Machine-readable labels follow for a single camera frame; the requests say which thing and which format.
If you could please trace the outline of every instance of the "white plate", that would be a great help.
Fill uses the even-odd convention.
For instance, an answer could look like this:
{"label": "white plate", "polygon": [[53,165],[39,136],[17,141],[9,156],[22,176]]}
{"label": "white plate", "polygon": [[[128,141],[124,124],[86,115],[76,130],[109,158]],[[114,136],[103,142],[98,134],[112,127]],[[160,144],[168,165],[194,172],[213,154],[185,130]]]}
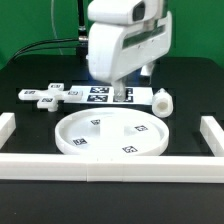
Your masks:
{"label": "white plate", "polygon": [[124,157],[160,155],[169,130],[157,117],[125,108],[96,108],[73,113],[56,126],[57,147],[64,154]]}

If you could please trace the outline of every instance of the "black table surface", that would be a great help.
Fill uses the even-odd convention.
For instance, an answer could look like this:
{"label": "black table surface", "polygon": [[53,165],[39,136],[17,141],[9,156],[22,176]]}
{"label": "black table surface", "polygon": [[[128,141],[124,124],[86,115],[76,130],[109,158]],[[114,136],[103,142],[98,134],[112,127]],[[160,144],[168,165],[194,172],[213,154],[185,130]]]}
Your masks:
{"label": "black table surface", "polygon": [[[149,86],[138,73],[127,85]],[[64,83],[66,90],[105,85],[92,80],[86,63],[75,56],[18,58],[0,71],[0,112],[16,117],[16,131],[1,152],[60,154],[57,122],[76,111],[108,106],[59,102],[58,111],[50,113],[18,99],[22,89],[46,89],[53,82]],[[174,112],[163,119],[170,130],[164,155],[213,156],[199,127],[203,115],[224,125],[224,70],[205,58],[162,58],[151,86],[165,88],[174,102]],[[151,106],[118,106],[152,113]],[[222,223],[223,206],[222,184],[0,181],[0,223]]]}

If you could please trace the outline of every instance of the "black cable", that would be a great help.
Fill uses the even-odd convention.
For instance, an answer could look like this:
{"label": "black cable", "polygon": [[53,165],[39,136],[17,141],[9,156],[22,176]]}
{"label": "black cable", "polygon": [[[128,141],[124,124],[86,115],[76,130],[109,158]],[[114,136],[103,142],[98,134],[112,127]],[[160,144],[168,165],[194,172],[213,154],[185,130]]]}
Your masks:
{"label": "black cable", "polygon": [[[26,53],[30,53],[30,52],[33,52],[33,51],[42,51],[42,50],[54,50],[54,49],[58,49],[59,47],[43,47],[43,48],[34,48],[34,49],[31,49],[31,50],[26,50],[26,51],[23,51],[21,52],[20,54],[17,54],[13,60],[15,60],[17,57],[19,57],[21,54],[26,54]],[[63,48],[63,49],[72,49],[72,48],[75,48],[74,46],[66,46],[66,47],[63,47],[61,46],[60,48]]]}
{"label": "black cable", "polygon": [[84,5],[83,0],[78,0],[78,18],[79,18],[79,36],[86,36],[87,31],[85,27]]}
{"label": "black cable", "polygon": [[77,38],[66,38],[66,39],[56,39],[56,40],[44,40],[44,41],[39,41],[39,42],[35,42],[33,44],[27,45],[23,48],[21,48],[20,50],[18,50],[8,61],[7,64],[11,63],[12,61],[15,60],[16,57],[18,57],[20,54],[24,54],[26,52],[29,52],[28,50],[33,48],[33,47],[37,47],[40,45],[44,45],[44,44],[55,44],[55,43],[68,43],[68,42],[76,42],[79,41]]}

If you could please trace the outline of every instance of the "green wall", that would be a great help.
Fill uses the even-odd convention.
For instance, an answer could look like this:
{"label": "green wall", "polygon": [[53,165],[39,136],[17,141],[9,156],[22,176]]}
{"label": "green wall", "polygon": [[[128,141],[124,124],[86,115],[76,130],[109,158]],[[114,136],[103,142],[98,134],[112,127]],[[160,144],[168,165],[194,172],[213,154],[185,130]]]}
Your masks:
{"label": "green wall", "polygon": [[[86,8],[90,1],[84,0]],[[224,67],[224,0],[169,0],[169,9],[173,14],[169,55],[207,57]],[[51,0],[0,0],[0,68],[19,48],[54,38],[50,12]],[[76,0],[55,0],[55,25],[59,38],[77,37]]]}

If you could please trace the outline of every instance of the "black and white pattern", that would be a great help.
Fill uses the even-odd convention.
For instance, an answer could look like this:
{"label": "black and white pattern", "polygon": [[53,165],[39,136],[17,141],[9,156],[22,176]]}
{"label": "black and white pattern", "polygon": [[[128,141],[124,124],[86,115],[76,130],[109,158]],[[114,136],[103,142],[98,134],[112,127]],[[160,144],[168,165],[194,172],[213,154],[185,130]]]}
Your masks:
{"label": "black and white pattern", "polygon": [[133,152],[137,152],[138,150],[136,148],[134,148],[133,146],[127,146],[122,148],[126,153],[133,153]]}
{"label": "black and white pattern", "polygon": [[86,141],[84,138],[75,139],[75,140],[73,140],[73,142],[74,142],[76,145],[84,145],[84,144],[87,144],[87,141]]}
{"label": "black and white pattern", "polygon": [[72,96],[76,96],[76,95],[78,95],[78,91],[69,91],[68,92],[68,95],[72,95]]}
{"label": "black and white pattern", "polygon": [[[115,97],[113,98],[113,102],[120,102],[120,103],[122,103],[121,101],[117,101],[117,100],[115,100]],[[125,99],[124,102],[125,102],[125,103],[133,103],[133,102],[134,102],[134,97],[133,97],[133,96],[128,96],[128,97]]]}
{"label": "black and white pattern", "polygon": [[107,102],[108,96],[106,95],[89,95],[87,102]]}
{"label": "black and white pattern", "polygon": [[91,122],[94,125],[99,125],[100,124],[100,120],[92,120]]}
{"label": "black and white pattern", "polygon": [[57,84],[53,84],[53,85],[51,85],[51,88],[55,88],[55,89],[58,89],[58,88],[60,88],[61,87],[61,85],[57,85]]}
{"label": "black and white pattern", "polygon": [[135,127],[135,129],[137,129],[138,131],[147,131],[148,130],[148,128],[145,127],[144,125],[137,126],[137,127]]}
{"label": "black and white pattern", "polygon": [[33,91],[33,90],[31,90],[31,91],[25,91],[25,93],[24,94],[34,94],[36,91]]}
{"label": "black and white pattern", "polygon": [[53,101],[53,98],[43,98],[42,102],[43,103],[51,103]]}
{"label": "black and white pattern", "polygon": [[126,88],[126,91],[127,91],[128,95],[133,94],[133,88]]}
{"label": "black and white pattern", "polygon": [[108,87],[92,87],[90,93],[109,93]]}

